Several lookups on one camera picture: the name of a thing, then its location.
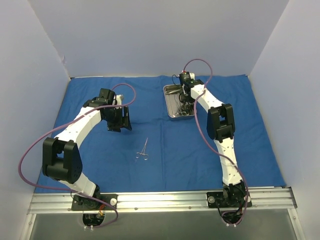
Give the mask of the stainless steel instrument tray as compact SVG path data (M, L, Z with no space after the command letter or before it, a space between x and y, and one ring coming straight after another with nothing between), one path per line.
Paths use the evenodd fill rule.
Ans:
M181 86L177 86L174 84L165 85L163 87L163 93L164 93L164 99L165 99L165 105L167 108L168 116L171 120L182 120L182 119L188 119L194 117L194 109L191 108L189 110L189 115L187 116L175 116L175 113L177 111L177 105L176 102L179 101L179 95L182 92Z

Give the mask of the blue surgical drape cloth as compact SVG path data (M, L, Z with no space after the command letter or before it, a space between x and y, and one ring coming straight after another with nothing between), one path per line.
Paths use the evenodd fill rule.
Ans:
M285 180L245 75L201 77L220 101L232 105L234 149L239 169L250 187L283 187ZM197 119L171 120L163 88L169 76L74 78L67 87L56 126L73 120L100 89L114 89L130 103L132 130L107 130L100 122L80 146L84 174L102 192L172 192L222 187L222 168L207 135L207 113ZM136 159L148 138L148 160Z

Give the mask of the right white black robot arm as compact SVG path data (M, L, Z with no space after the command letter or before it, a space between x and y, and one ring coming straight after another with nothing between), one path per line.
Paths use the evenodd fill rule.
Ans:
M199 103L207 112L207 134L216 145L222 168L223 203L232 207L240 200L248 200L246 184L235 155L236 128L232 105L218 100L201 80L195 79L194 73L183 71L179 74L179 81L186 100L194 101L194 108Z

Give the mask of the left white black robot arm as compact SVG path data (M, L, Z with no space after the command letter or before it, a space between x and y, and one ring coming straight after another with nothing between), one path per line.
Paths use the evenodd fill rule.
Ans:
M87 100L78 115L62 132L48 137L42 144L42 173L58 181L78 195L84 195L83 204L90 210L100 206L99 186L83 172L80 146L101 121L106 121L107 130L121 132L132 130L128 106L124 96L111 89L102 88L97 97Z

